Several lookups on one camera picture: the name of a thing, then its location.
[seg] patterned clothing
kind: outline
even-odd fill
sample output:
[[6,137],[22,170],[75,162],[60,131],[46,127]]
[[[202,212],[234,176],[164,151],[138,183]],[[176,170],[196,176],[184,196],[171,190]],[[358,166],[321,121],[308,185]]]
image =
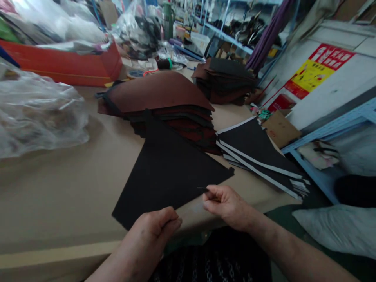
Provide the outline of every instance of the patterned clothing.
[[203,246],[163,258],[149,282],[271,282],[269,257],[246,233],[215,230]]

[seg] finger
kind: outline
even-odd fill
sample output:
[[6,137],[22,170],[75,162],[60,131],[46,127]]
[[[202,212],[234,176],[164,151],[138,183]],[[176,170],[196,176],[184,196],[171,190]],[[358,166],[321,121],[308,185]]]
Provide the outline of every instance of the finger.
[[208,185],[206,188],[214,195],[213,198],[222,199],[224,194],[223,186]]
[[215,201],[206,201],[204,202],[204,209],[206,209],[208,212],[215,214],[215,215],[221,215],[221,204]]
[[162,232],[158,238],[158,242],[164,247],[170,240],[171,236],[181,226],[182,220],[180,218],[168,222],[162,229]]
[[157,211],[157,216],[158,216],[158,223],[161,228],[164,227],[167,222],[179,218],[176,211],[171,206]]
[[204,202],[205,201],[208,201],[208,200],[211,200],[211,199],[214,199],[215,198],[215,195],[210,192],[210,191],[207,191],[203,194],[203,199],[204,199]]

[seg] red and yellow sign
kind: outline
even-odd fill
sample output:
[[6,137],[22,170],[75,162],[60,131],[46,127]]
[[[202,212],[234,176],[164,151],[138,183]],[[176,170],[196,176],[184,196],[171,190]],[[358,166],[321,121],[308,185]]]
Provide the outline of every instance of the red and yellow sign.
[[284,87],[303,99],[354,55],[342,48],[321,44]]

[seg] table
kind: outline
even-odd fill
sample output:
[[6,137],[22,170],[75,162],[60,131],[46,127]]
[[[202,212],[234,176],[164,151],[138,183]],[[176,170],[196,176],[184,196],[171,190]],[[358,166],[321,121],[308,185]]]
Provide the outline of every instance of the table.
[[[182,70],[190,77],[191,70]],[[98,114],[93,95],[77,87],[90,113],[90,140],[81,146],[37,151],[0,161],[0,280],[80,281],[119,244],[126,230],[111,217],[144,140],[128,121]],[[214,105],[220,130],[250,117],[246,107]],[[211,155],[226,167],[221,156]],[[301,202],[248,171],[235,167],[223,182],[267,212]],[[223,225],[199,197],[177,210],[177,237]]]

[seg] red box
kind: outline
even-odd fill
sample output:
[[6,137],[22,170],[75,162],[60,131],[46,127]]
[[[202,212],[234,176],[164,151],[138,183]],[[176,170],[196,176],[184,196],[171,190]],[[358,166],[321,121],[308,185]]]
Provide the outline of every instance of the red box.
[[79,55],[0,40],[0,45],[24,71],[49,76],[70,85],[99,86],[118,79],[123,63],[113,42],[100,55]]
[[279,94],[277,99],[269,106],[268,110],[270,112],[275,112],[278,110],[290,110],[296,103],[286,94]]

